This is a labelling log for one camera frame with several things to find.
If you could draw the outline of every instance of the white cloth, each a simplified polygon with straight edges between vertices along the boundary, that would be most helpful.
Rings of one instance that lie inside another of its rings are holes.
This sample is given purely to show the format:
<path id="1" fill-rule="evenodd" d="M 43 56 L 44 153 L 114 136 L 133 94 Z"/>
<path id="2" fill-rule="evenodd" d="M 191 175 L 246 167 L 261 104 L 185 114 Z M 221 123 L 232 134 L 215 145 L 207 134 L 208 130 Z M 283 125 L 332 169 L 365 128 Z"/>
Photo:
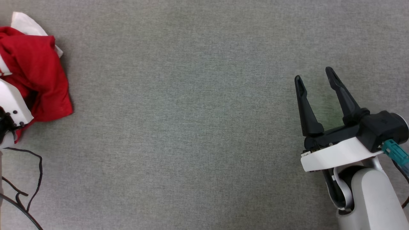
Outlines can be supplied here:
<path id="1" fill-rule="evenodd" d="M 26 35 L 47 36 L 47 33 L 38 23 L 27 14 L 21 12 L 13 12 L 10 27 Z M 63 51 L 57 45 L 55 46 L 55 52 L 57 52 L 58 57 L 63 55 Z"/>

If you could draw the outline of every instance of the cable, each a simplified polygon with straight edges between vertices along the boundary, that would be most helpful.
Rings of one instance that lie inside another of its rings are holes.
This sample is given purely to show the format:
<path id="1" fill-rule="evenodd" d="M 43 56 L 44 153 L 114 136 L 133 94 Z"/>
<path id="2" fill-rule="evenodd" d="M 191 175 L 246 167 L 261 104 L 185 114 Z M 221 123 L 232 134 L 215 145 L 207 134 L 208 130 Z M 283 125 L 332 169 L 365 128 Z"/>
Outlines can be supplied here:
<path id="1" fill-rule="evenodd" d="M 7 182 L 7 184 L 9 184 L 16 192 L 20 193 L 23 196 L 28 196 L 27 193 L 19 190 L 16 186 L 14 186 L 9 180 L 7 180 L 5 177 L 1 177 L 2 180 L 4 180 L 5 182 Z"/>
<path id="2" fill-rule="evenodd" d="M 5 149 L 10 149 L 10 150 L 18 151 L 18 152 L 29 153 L 29 154 L 32 154 L 32 155 L 34 155 L 34 156 L 36 156 L 36 157 L 38 157 L 40 159 L 40 162 L 38 163 L 38 167 L 40 169 L 40 177 L 38 178 L 38 184 L 37 184 L 36 192 L 34 192 L 34 195 L 31 197 L 30 201 L 28 202 L 28 205 L 27 205 L 27 212 L 28 212 L 30 210 L 31 202 L 33 201 L 34 197 L 37 195 L 38 191 L 40 190 L 41 180 L 43 178 L 43 158 L 40 155 L 37 155 L 37 154 L 31 152 L 30 150 L 16 149 L 16 148 L 11 148 L 11 147 L 7 147 Z"/>
<path id="3" fill-rule="evenodd" d="M 399 167 L 399 165 L 396 163 L 396 161 L 392 160 L 392 162 L 393 162 L 393 165 L 399 170 L 400 173 L 402 173 L 402 175 L 405 177 L 406 181 L 409 183 L 409 178 L 406 175 L 406 173 Z M 402 208 L 405 208 L 408 204 L 409 204 L 409 196 L 405 200 L 405 202 L 403 202 Z"/>
<path id="4" fill-rule="evenodd" d="M 23 205 L 23 203 L 21 203 L 21 201 L 20 201 L 20 198 L 18 197 L 18 195 L 23 195 L 23 196 L 28 196 L 28 194 L 27 193 L 25 193 L 25 192 L 23 192 L 23 191 L 21 191 L 20 189 L 18 189 L 16 186 L 14 186 L 9 180 L 7 180 L 5 177 L 3 177 L 2 176 L 2 180 L 4 180 L 5 182 L 7 182 L 14 190 L 16 190 L 16 192 L 17 192 L 17 194 L 16 194 L 16 201 L 17 201 L 17 203 L 19 204 L 19 206 L 20 207 L 22 207 L 22 208 L 24 208 L 24 210 L 25 210 L 25 207 L 24 207 L 24 205 Z"/>
<path id="5" fill-rule="evenodd" d="M 40 226 L 40 224 L 33 218 L 28 211 L 26 211 L 23 207 L 20 207 L 18 203 L 14 202 L 12 199 L 8 198 L 5 196 L 3 193 L 0 193 L 0 198 L 3 198 L 4 200 L 8 201 L 10 204 L 16 206 L 20 211 L 22 211 L 30 220 L 33 222 L 33 224 L 39 229 L 43 230 L 43 228 Z"/>
<path id="6" fill-rule="evenodd" d="M 18 197 L 18 195 L 23 195 L 23 196 L 28 196 L 27 193 L 20 191 L 16 186 L 14 186 L 9 180 L 7 180 L 6 178 L 2 177 L 2 180 L 4 180 L 5 182 L 7 182 L 14 190 L 17 191 L 16 194 L 16 201 L 13 201 L 12 199 L 10 199 L 9 197 L 7 197 L 6 195 L 0 193 L 0 198 L 3 198 L 4 200 L 7 200 L 10 204 L 16 206 L 20 211 L 22 211 L 30 220 L 31 222 L 33 222 L 33 224 L 39 229 L 39 230 L 43 230 L 43 228 L 40 226 L 40 224 L 34 219 L 34 217 L 28 212 L 30 209 L 30 205 L 31 202 L 33 201 L 34 197 L 36 196 L 36 194 L 38 193 L 38 191 L 40 190 L 40 185 L 41 185 L 41 180 L 43 178 L 43 158 L 40 155 L 37 155 L 29 150 L 24 150 L 24 149 L 16 149 L 16 148 L 5 148 L 5 149 L 9 149 L 9 150 L 13 150 L 13 151 L 18 151 L 18 152 L 25 152 L 25 153 L 29 153 L 32 154 L 36 157 L 38 157 L 40 159 L 40 162 L 38 163 L 38 167 L 40 169 L 40 176 L 38 178 L 38 183 L 37 183 L 37 189 L 36 192 L 34 192 L 34 195 L 31 197 L 30 201 L 28 202 L 27 205 L 27 209 L 24 208 L 24 205 L 21 203 L 20 198 Z"/>

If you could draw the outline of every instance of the gray floor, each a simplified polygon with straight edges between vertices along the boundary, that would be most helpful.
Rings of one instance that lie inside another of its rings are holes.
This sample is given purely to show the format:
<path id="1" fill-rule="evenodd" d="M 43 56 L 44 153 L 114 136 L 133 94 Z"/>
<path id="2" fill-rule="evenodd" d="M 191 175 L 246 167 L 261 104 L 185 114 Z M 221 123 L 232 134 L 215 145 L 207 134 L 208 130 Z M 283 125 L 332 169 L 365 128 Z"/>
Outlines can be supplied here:
<path id="1" fill-rule="evenodd" d="M 326 129 L 342 124 L 326 66 L 361 106 L 409 119 L 409 2 L 358 2 L 3 0 L 1 25 L 21 11 L 56 37 L 75 109 L 18 146 L 44 158 L 33 216 L 46 230 L 337 229 L 321 173 L 300 164 L 294 76 Z M 3 175 L 32 194 L 37 160 L 4 151 Z M 1 227 L 34 229 L 6 203 Z"/>

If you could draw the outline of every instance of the black cable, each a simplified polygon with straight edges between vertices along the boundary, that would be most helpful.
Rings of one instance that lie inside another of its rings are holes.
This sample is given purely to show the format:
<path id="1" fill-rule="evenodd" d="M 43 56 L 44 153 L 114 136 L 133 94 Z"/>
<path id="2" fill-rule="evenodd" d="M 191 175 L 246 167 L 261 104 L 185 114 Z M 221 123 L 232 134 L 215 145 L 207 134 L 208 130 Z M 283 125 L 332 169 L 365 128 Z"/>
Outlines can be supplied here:
<path id="1" fill-rule="evenodd" d="M 30 215 L 30 213 L 28 213 L 23 207 L 20 207 L 18 205 L 18 203 L 16 203 L 15 201 L 13 201 L 12 199 L 8 198 L 7 196 L 5 196 L 3 193 L 0 193 L 0 198 L 3 198 L 4 200 L 8 201 L 10 204 L 16 206 L 20 211 L 22 211 L 30 220 L 31 222 L 33 222 L 33 224 L 39 229 L 39 230 L 43 230 L 43 228 L 40 226 L 40 224 L 33 218 L 32 215 Z"/>
<path id="2" fill-rule="evenodd" d="M 23 196 L 28 196 L 27 193 L 21 191 L 20 189 L 18 189 L 16 186 L 14 186 L 9 180 L 7 180 L 5 177 L 1 177 L 2 180 L 4 180 L 5 182 L 7 182 L 7 184 L 9 184 L 16 192 L 20 193 Z"/>
<path id="3" fill-rule="evenodd" d="M 408 176 L 406 175 L 406 173 L 399 167 L 399 165 L 398 165 L 394 160 L 392 160 L 392 162 L 393 162 L 393 165 L 395 165 L 395 167 L 399 170 L 399 172 L 402 173 L 403 177 L 405 177 L 406 181 L 407 181 L 408 184 L 409 184 L 409 178 L 408 178 Z M 408 196 L 408 198 L 405 200 L 405 202 L 403 202 L 402 208 L 405 208 L 408 204 L 409 204 L 409 196 Z"/>
<path id="4" fill-rule="evenodd" d="M 40 185 L 41 185 L 41 180 L 43 178 L 43 158 L 40 155 L 37 155 L 29 150 L 24 150 L 24 149 L 16 149 L 16 148 L 5 148 L 5 149 L 9 149 L 9 150 L 13 150 L 13 151 L 19 151 L 19 152 L 25 152 L 25 153 L 29 153 L 32 154 L 36 157 L 38 157 L 40 159 L 40 162 L 38 164 L 38 167 L 40 169 L 40 176 L 38 178 L 38 183 L 37 183 L 37 189 L 36 192 L 34 192 L 34 195 L 31 197 L 30 201 L 28 202 L 27 205 L 27 209 L 24 208 L 23 204 L 20 201 L 20 198 L 18 197 L 20 194 L 24 195 L 24 196 L 28 196 L 27 193 L 20 191 L 16 186 L 14 186 L 9 180 L 7 180 L 6 178 L 2 177 L 2 180 L 6 181 L 14 190 L 17 191 L 16 194 L 16 201 L 13 201 L 12 199 L 10 199 L 9 197 L 7 197 L 6 195 L 0 193 L 0 198 L 3 198 L 4 200 L 7 200 L 10 204 L 16 206 L 20 211 L 22 211 L 30 220 L 31 222 L 33 222 L 33 224 L 39 229 L 39 230 L 43 230 L 43 228 L 40 226 L 40 224 L 34 219 L 34 217 L 28 212 L 30 209 L 30 205 L 31 202 L 33 201 L 34 197 L 36 196 L 36 194 L 38 193 L 38 191 L 40 190 Z"/>
<path id="5" fill-rule="evenodd" d="M 40 177 L 38 178 L 38 184 L 37 184 L 36 192 L 34 192 L 34 195 L 31 197 L 30 201 L 28 202 L 28 205 L 27 205 L 27 212 L 28 212 L 30 210 L 31 202 L 33 201 L 34 197 L 37 195 L 38 191 L 40 190 L 41 180 L 43 178 L 43 158 L 40 155 L 37 155 L 37 154 L 31 152 L 30 150 L 16 149 L 16 148 L 11 148 L 11 147 L 7 147 L 5 149 L 10 149 L 10 150 L 18 151 L 18 152 L 29 153 L 29 154 L 32 154 L 32 155 L 34 155 L 34 156 L 36 156 L 36 157 L 38 157 L 40 159 L 40 162 L 38 164 L 38 167 L 40 169 Z"/>
<path id="6" fill-rule="evenodd" d="M 23 203 L 21 203 L 20 198 L 19 198 L 18 196 L 19 196 L 20 194 L 23 195 L 23 196 L 28 196 L 28 194 L 25 193 L 25 192 L 23 192 L 23 191 L 21 191 L 20 189 L 18 189 L 16 186 L 14 186 L 9 180 L 7 180 L 7 179 L 6 179 L 5 177 L 3 177 L 3 176 L 2 176 L 2 180 L 4 180 L 5 182 L 7 182 L 7 183 L 17 192 L 17 194 L 16 194 L 16 201 L 17 201 L 18 205 L 19 205 L 20 207 L 24 208 L 24 210 L 25 210 L 25 207 L 24 207 Z"/>

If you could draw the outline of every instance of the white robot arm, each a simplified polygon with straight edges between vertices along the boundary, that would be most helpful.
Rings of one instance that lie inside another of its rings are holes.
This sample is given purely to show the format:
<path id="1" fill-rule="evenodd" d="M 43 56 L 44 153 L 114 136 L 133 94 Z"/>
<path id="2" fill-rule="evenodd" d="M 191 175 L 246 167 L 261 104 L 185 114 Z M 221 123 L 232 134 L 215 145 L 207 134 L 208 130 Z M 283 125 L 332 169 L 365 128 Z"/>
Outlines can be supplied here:
<path id="1" fill-rule="evenodd" d="M 327 67 L 326 73 L 344 114 L 344 125 L 328 131 L 315 118 L 301 77 L 295 77 L 302 133 L 306 137 L 306 150 L 301 155 L 304 170 L 323 172 L 338 208 L 336 217 L 341 230 L 409 229 L 377 157 L 385 152 L 393 160 L 409 164 L 408 155 L 398 146 L 409 138 L 407 123 L 394 113 L 370 114 L 368 109 L 360 108 L 334 70 Z"/>
<path id="2" fill-rule="evenodd" d="M 28 124 L 33 116 L 20 92 L 0 79 L 0 149 L 14 145 L 15 130 Z"/>

